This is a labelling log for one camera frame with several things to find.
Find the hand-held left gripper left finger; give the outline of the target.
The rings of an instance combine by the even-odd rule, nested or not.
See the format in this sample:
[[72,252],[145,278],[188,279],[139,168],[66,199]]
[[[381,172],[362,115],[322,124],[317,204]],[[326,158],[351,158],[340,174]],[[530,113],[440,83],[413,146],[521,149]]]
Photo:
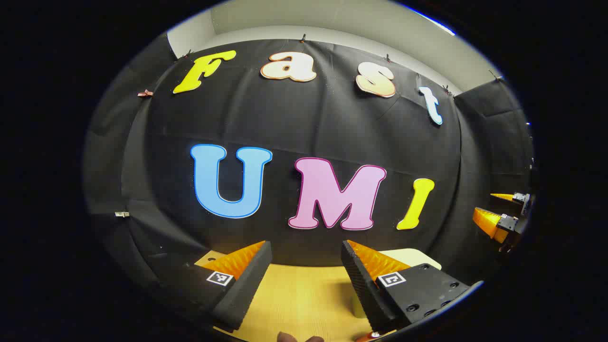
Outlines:
[[157,255],[159,292],[187,320],[228,332],[241,327],[272,261],[261,241],[200,264],[191,255]]

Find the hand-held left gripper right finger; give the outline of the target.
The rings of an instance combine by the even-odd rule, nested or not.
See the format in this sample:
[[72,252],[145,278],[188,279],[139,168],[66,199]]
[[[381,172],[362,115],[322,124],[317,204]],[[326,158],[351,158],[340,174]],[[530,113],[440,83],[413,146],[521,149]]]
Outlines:
[[431,264],[408,266],[351,240],[342,242],[341,260],[376,333],[434,320],[472,291],[471,286]]

